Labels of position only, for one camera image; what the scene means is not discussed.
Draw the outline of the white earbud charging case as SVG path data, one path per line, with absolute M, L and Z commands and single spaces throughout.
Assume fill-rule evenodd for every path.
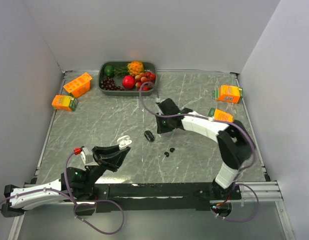
M 124 135 L 118 138 L 116 142 L 120 150 L 129 147 L 133 143 L 129 135 Z

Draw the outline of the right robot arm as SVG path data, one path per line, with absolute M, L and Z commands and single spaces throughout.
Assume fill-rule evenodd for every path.
M 256 157 L 255 144 L 242 123 L 237 120 L 215 120 L 190 108 L 179 109 L 170 98 L 156 104 L 161 111 L 155 114 L 158 134 L 181 129 L 200 134 L 218 144 L 222 164 L 213 180 L 212 191 L 216 198 L 226 198 L 231 192 L 230 187 L 243 171 L 244 162 Z

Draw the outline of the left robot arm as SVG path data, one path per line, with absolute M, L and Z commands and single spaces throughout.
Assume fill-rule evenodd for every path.
M 130 150 L 131 147 L 119 144 L 92 149 L 77 147 L 67 158 L 60 178 L 32 187 L 6 185 L 0 212 L 4 217 L 12 218 L 48 203 L 92 200 L 97 180 L 106 171 L 117 172 Z

